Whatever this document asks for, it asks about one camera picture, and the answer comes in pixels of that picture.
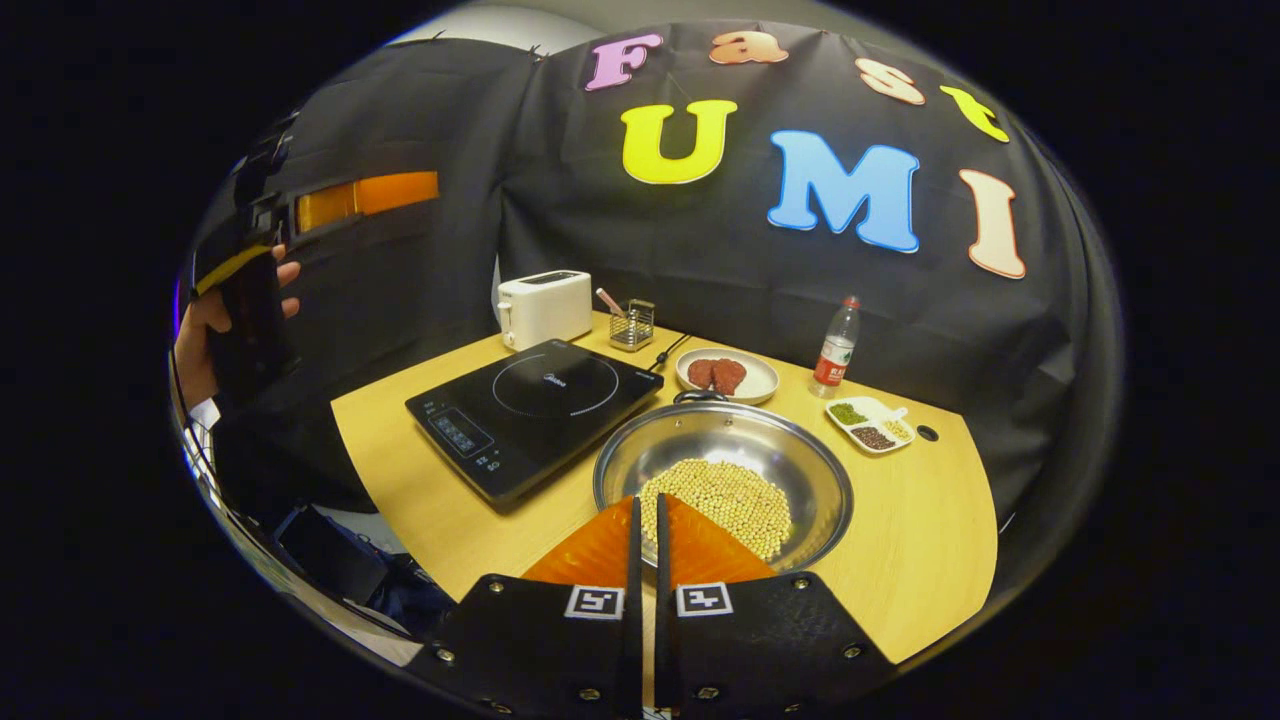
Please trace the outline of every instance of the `stainless steel pot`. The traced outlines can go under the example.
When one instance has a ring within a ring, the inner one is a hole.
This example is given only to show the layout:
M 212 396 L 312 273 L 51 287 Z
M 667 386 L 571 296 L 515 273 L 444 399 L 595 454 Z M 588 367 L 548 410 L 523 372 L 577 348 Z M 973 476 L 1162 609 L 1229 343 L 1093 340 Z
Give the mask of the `stainless steel pot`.
M 769 561 L 778 573 L 812 565 L 849 528 L 854 491 L 822 441 L 786 418 L 705 391 L 682 392 L 613 433 L 595 461 L 595 505 L 603 510 L 636 495 L 676 462 L 698 457 L 754 470 L 786 493 L 791 536 Z M 657 565 L 653 543 L 644 542 L 643 556 Z

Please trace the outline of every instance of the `wooden table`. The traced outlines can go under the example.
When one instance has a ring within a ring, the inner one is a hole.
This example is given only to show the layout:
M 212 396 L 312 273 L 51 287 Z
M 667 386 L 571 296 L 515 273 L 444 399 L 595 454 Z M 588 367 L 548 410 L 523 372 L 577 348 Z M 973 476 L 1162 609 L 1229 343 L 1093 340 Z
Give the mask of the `wooden table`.
M 639 352 L 608 345 L 608 315 L 576 345 L 648 368 L 680 333 L 658 328 Z M 680 354 L 717 343 L 685 341 L 662 369 L 655 404 L 680 392 Z M 365 386 L 333 401 L 334 418 L 360 478 L 404 547 L 439 585 L 460 598 L 485 573 L 520 575 L 596 512 L 591 470 L 603 439 L 517 510 L 499 515 L 429 446 L 404 401 L 509 355 L 498 336 L 474 342 Z M 845 537 L 809 570 L 823 578 L 850 615 L 893 662 L 915 655 L 977 612 L 996 568 L 996 511 L 964 418 L 852 382 L 836 397 L 865 395 L 906 407 L 916 438 L 882 456 L 861 452 L 827 419 L 824 401 L 806 389 L 812 374 L 763 357 L 780 375 L 778 391 L 760 404 L 810 430 L 849 473 L 854 515 Z M 652 647 L 654 589 L 645 588 L 645 634 Z M 646 656 L 646 674 L 652 669 Z M 646 679 L 645 696 L 650 697 Z

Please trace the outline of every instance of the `raw meat patty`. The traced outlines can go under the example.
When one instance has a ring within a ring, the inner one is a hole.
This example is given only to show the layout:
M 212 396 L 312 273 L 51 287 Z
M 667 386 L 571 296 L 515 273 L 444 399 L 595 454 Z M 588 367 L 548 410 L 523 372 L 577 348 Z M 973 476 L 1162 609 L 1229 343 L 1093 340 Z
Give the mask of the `raw meat patty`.
M 689 382 L 707 389 L 712 387 L 712 360 L 694 360 L 689 364 Z
M 712 380 L 716 383 L 716 392 L 733 395 L 742 378 L 746 377 L 746 368 L 736 360 L 721 357 L 712 365 Z

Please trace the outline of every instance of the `wire mesh cup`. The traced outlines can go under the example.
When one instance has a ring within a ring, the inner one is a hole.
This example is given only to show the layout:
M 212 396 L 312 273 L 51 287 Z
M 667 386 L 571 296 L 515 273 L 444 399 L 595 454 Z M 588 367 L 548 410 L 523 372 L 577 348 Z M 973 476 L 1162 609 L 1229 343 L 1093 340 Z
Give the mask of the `wire mesh cup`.
M 609 345 L 635 352 L 653 342 L 653 302 L 627 301 L 627 316 L 609 315 Z

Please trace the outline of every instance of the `white plate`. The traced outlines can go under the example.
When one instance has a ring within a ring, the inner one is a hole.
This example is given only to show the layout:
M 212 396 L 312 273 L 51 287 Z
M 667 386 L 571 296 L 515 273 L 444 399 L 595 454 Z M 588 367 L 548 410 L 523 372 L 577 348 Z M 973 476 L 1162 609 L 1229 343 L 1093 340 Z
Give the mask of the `white plate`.
M 859 415 L 867 418 L 867 421 L 854 423 L 851 425 L 841 423 L 835 415 L 831 414 L 831 409 L 835 407 L 836 405 L 844 405 L 844 404 L 851 405 Z M 870 452 L 872 455 L 891 452 L 902 446 L 910 445 L 911 441 L 915 439 L 915 430 L 911 429 L 910 423 L 905 421 L 901 416 L 895 418 L 893 416 L 895 413 L 890 410 L 887 405 L 884 405 L 879 400 L 876 400 L 874 397 L 858 396 L 858 397 L 842 397 L 840 400 L 832 400 L 831 402 L 827 404 L 826 410 L 827 410 L 827 416 L 831 418 L 831 421 L 835 423 L 837 428 L 845 430 L 845 434 L 849 436 L 849 439 L 854 441 L 858 445 L 858 447 L 865 450 L 867 452 Z M 906 439 L 897 439 L 897 437 L 895 437 L 893 433 L 888 432 L 888 429 L 884 427 L 886 421 L 897 423 L 899 427 L 906 429 L 906 434 L 909 437 Z M 883 450 L 874 450 L 869 445 L 864 443 L 861 438 L 854 434 L 854 429 L 856 428 L 876 428 L 877 430 L 879 430 L 882 436 L 893 441 L 893 445 Z
M 768 363 L 741 350 L 731 350 L 728 347 L 705 347 L 703 350 L 690 350 L 681 355 L 676 360 L 676 378 L 685 389 L 701 389 L 689 382 L 689 366 L 694 364 L 694 360 L 719 360 L 721 357 L 735 360 L 746 368 L 746 377 L 742 378 L 741 384 L 733 389 L 733 395 L 727 396 L 732 402 L 759 405 L 773 397 L 773 393 L 778 389 L 778 372 L 771 368 Z

